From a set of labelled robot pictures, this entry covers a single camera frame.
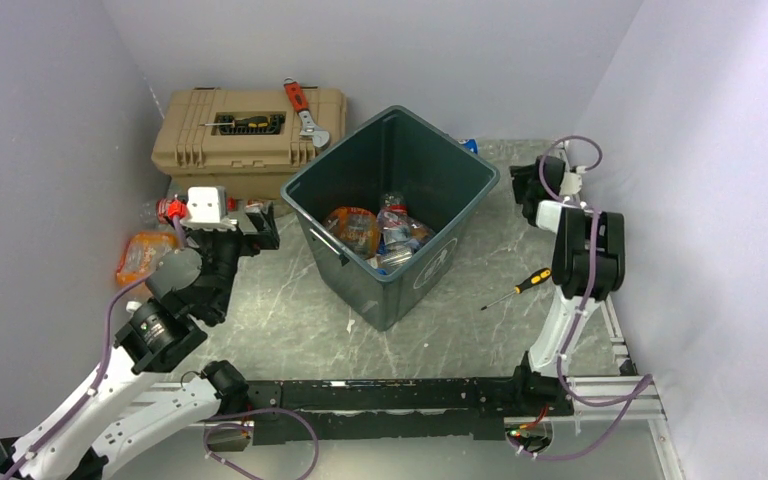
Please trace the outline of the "large orange bottle front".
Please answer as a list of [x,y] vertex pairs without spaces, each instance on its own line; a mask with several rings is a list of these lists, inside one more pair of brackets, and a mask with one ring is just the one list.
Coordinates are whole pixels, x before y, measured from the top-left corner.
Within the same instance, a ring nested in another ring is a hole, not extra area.
[[325,229],[359,257],[373,257],[379,247],[381,232],[377,216],[359,207],[339,207],[325,217]]

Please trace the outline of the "clear bottle blue label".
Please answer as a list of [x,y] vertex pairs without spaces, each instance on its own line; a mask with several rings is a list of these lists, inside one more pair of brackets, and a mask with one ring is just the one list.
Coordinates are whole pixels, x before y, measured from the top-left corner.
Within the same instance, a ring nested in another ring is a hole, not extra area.
[[435,236],[435,232],[430,227],[401,212],[381,210],[377,215],[377,221],[383,250],[386,253],[401,247],[416,253]]

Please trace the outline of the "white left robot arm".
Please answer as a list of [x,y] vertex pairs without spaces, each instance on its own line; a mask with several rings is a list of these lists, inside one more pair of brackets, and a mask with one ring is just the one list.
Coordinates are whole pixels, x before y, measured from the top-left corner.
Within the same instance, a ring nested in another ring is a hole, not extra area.
[[105,329],[97,367],[37,427],[0,439],[2,478],[107,479],[191,422],[214,414],[232,420],[245,411],[244,378],[214,361],[164,399],[128,412],[225,320],[239,259],[279,247],[271,203],[248,203],[234,214],[225,207],[186,202],[185,216],[174,221],[181,247],[140,278],[149,295],[131,304],[120,329]]

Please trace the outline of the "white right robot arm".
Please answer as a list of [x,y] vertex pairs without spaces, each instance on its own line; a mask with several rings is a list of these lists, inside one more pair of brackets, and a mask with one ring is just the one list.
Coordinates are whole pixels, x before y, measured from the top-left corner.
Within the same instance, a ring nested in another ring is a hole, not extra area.
[[534,415],[566,399],[570,355],[583,327],[626,273],[625,216],[596,211],[564,195],[573,173],[554,156],[511,166],[515,202],[529,225],[555,235],[551,264],[515,287],[517,294],[552,283],[554,294],[543,327],[514,373],[511,401]]

